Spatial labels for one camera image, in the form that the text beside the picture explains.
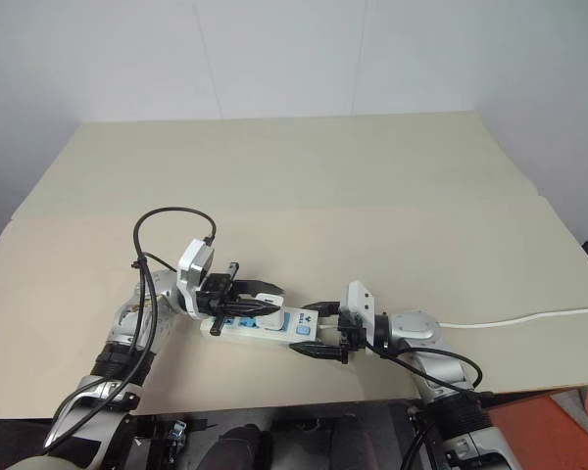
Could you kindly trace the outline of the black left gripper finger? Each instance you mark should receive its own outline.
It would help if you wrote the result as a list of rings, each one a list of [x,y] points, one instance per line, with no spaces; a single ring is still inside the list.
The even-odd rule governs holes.
[[[233,281],[233,288],[238,295],[248,295],[252,297],[259,294],[281,296],[284,293],[284,290],[280,287],[261,280],[237,279]]]
[[[241,300],[225,302],[220,309],[225,315],[270,315],[280,311],[280,306],[260,300]]]

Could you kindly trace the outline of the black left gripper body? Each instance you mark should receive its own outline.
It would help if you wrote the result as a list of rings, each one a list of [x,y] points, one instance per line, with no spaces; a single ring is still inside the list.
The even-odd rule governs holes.
[[[236,316],[233,307],[237,297],[233,283],[238,269],[239,263],[232,261],[226,272],[210,273],[198,291],[199,312],[213,318],[209,330],[211,336],[219,336],[226,320]]]

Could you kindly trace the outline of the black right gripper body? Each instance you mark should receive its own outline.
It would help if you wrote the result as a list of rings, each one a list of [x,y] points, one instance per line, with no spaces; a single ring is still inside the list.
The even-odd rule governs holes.
[[[359,316],[341,312],[338,315],[337,330],[340,333],[339,361],[347,364],[350,353],[367,348],[367,329]]]

